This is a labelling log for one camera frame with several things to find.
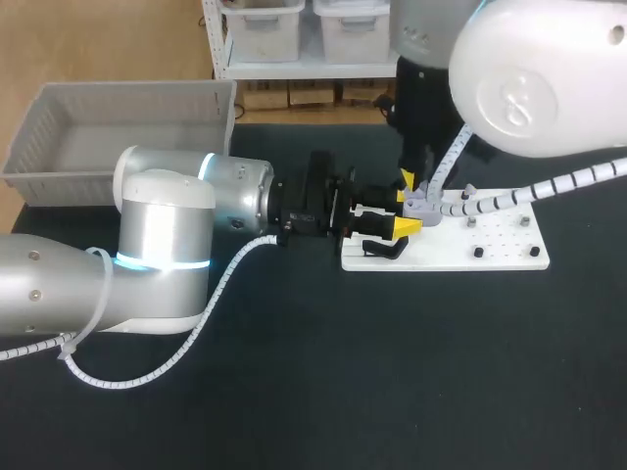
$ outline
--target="mounting hole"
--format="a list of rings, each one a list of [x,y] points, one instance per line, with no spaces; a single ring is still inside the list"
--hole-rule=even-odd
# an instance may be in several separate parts
[[[617,46],[625,38],[625,28],[620,24],[616,25],[609,31],[609,43],[612,46]]]

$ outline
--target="white pegboard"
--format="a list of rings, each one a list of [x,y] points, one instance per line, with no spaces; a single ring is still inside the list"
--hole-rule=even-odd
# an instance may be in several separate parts
[[[510,190],[480,190],[477,199],[494,197]],[[445,191],[444,200],[457,202],[461,191]],[[384,213],[381,210],[358,207],[363,211]],[[522,226],[523,217],[529,225]],[[410,243],[396,260],[365,256],[363,240],[375,240],[354,234],[344,241],[342,267],[347,271],[527,271],[549,267],[549,254],[530,204],[507,211],[477,215],[476,225],[468,227],[467,217],[444,217],[437,227],[423,228],[410,237]],[[382,242],[393,245],[393,242]],[[476,258],[476,248],[483,248],[483,258]],[[537,257],[530,255],[538,247]]]

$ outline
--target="black bracket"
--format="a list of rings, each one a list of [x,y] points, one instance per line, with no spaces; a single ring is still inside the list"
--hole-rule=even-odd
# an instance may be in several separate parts
[[[410,237],[399,238],[399,240],[391,247],[373,240],[364,240],[362,242],[362,248],[367,257],[398,259],[399,256],[403,254],[409,243]]]

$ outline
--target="white shelf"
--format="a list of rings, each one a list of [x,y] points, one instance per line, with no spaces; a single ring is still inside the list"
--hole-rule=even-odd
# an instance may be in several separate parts
[[[205,0],[213,3],[216,0]],[[223,41],[223,69],[216,68],[217,78],[236,80],[314,79],[314,78],[392,78],[396,76],[398,54],[391,52],[386,64],[327,64],[324,60],[319,17],[308,5],[301,22],[301,57],[298,62],[275,64],[245,63],[237,59],[230,36]]]

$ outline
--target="black cable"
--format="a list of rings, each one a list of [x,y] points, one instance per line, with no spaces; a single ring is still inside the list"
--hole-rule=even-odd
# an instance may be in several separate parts
[[[244,108],[242,105],[238,105],[237,103],[235,103],[235,109],[240,108],[242,110],[241,114],[239,116],[235,117],[235,120],[238,120],[240,118],[242,118],[245,114],[246,114],[246,108]]]

